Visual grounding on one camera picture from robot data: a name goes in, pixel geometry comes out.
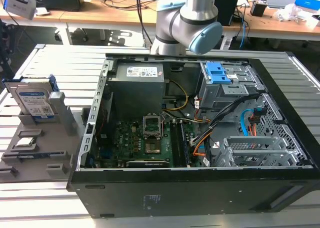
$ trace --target motherboard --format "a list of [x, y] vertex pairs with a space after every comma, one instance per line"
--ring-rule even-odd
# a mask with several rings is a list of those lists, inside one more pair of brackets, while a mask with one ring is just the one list
[[118, 121], [112, 142], [102, 143], [97, 160], [101, 168], [185, 167], [194, 135], [191, 122]]

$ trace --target motherboard chip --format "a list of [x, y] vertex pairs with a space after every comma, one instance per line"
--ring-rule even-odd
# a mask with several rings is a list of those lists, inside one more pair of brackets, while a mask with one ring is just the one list
[[161, 141], [157, 139], [147, 139], [145, 141], [145, 153], [146, 154], [160, 154], [161, 153]]

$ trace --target blue box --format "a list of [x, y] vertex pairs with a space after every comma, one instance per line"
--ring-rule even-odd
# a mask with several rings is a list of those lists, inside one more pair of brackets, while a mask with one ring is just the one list
[[319, 10], [320, 0], [295, 0], [295, 5], [307, 9]]

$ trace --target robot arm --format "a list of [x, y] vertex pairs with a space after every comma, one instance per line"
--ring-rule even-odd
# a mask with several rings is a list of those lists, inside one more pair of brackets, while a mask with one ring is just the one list
[[210, 51], [220, 40], [214, 0], [160, 0], [157, 4], [155, 41], [151, 54], [182, 55]]

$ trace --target black computer case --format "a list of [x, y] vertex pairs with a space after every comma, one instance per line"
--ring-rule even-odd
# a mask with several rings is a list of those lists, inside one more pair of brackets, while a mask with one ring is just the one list
[[243, 61], [254, 67], [314, 168], [74, 172], [70, 184], [92, 218], [276, 212], [319, 188], [319, 143], [260, 60]]

